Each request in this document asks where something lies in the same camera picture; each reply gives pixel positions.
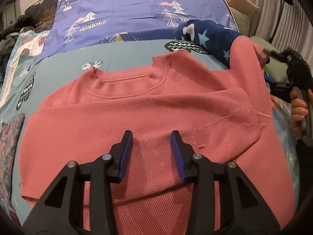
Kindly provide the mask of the person's right hand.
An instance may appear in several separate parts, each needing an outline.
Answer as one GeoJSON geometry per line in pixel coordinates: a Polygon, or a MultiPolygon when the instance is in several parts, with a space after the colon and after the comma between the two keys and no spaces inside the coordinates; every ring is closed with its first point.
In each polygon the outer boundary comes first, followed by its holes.
{"type": "Polygon", "coordinates": [[[291,98],[291,117],[289,119],[289,127],[297,138],[302,138],[301,122],[309,114],[307,104],[305,103],[305,101],[298,98],[296,90],[291,91],[290,98],[291,98]]]}

